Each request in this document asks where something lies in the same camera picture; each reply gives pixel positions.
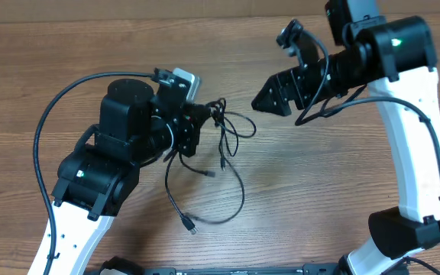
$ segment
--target table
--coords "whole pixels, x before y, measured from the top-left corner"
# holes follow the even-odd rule
[[[389,20],[403,15],[390,15]],[[197,102],[224,96],[228,109],[250,116],[258,134],[242,140],[233,160],[246,185],[244,210],[218,226],[198,224],[190,235],[167,199],[166,166],[141,171],[141,180],[89,266],[118,255],[144,267],[271,267],[334,262],[363,244],[370,213],[398,202],[390,147],[374,105],[294,127],[251,110],[270,75],[294,66],[275,43],[291,18],[169,19],[0,24],[0,274],[26,274],[40,244],[47,213],[37,187],[31,148],[42,111],[64,86],[111,70],[151,72],[181,67],[203,78]],[[438,50],[440,14],[425,15]],[[307,29],[333,46],[326,18],[302,16]],[[85,83],[57,104],[41,138],[47,190],[77,138],[99,119],[112,79]],[[239,131],[248,131],[240,123]],[[175,163],[171,192],[188,212],[230,215],[240,203],[235,177],[219,169],[219,131],[202,129],[188,162],[217,171],[214,179]],[[440,245],[419,255],[440,269]],[[412,273],[428,273],[412,266]]]

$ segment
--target wooden table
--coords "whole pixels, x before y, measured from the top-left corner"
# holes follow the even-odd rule
[[[141,171],[90,266],[115,255],[144,267],[296,266],[334,262],[363,244],[369,214],[398,202],[390,148],[375,106],[350,108],[302,128],[293,126],[295,115],[251,110],[267,77],[295,63],[274,41],[290,19],[0,24],[0,274],[26,274],[47,222],[31,159],[34,129],[47,103],[81,76],[151,72],[155,66],[199,74],[204,81],[197,102],[224,96],[228,109],[257,122],[258,135],[242,140],[234,159],[246,185],[245,207],[227,224],[199,224],[200,233],[192,236],[167,199],[165,165],[154,164]],[[440,60],[440,14],[425,19]],[[340,50],[332,46],[324,17],[299,20],[330,52]],[[49,191],[60,161],[98,121],[111,81],[83,84],[51,112],[40,147]],[[248,131],[247,125],[239,128]],[[234,176],[219,169],[218,139],[218,129],[209,122],[197,156],[189,160],[217,171],[216,178],[192,175],[176,163],[170,182],[185,211],[212,219],[229,216],[241,199]],[[440,269],[440,245],[419,258]],[[412,272],[428,273],[421,267]]]

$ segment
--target wooden table surface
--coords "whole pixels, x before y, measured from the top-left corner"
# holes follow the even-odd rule
[[[390,20],[402,17],[391,15]],[[181,67],[203,78],[197,102],[224,96],[228,109],[250,116],[258,134],[242,140],[233,162],[246,186],[244,210],[218,226],[198,224],[190,235],[163,187],[163,163],[141,171],[90,266],[118,255],[144,267],[272,267],[334,262],[363,244],[370,213],[398,202],[390,147],[374,105],[294,127],[251,110],[268,76],[294,66],[275,37],[291,18],[95,21],[0,24],[0,274],[26,274],[40,244],[47,213],[31,159],[37,121],[47,103],[81,76],[110,70],[151,72]],[[440,14],[432,27],[440,72]],[[322,16],[299,17],[333,46]],[[112,79],[97,79],[57,104],[44,127],[40,163],[49,191],[60,161],[99,119],[99,103]],[[238,122],[240,131],[248,125]],[[229,216],[240,203],[234,176],[221,173],[219,132],[202,129],[191,165],[217,171],[214,179],[175,163],[171,192],[187,212]],[[440,269],[440,245],[419,255]],[[413,267],[413,273],[429,273]]]

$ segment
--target wall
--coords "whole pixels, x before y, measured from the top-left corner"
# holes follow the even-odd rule
[[[0,23],[320,15],[327,0],[0,0]],[[379,0],[383,13],[440,12],[440,0]]]

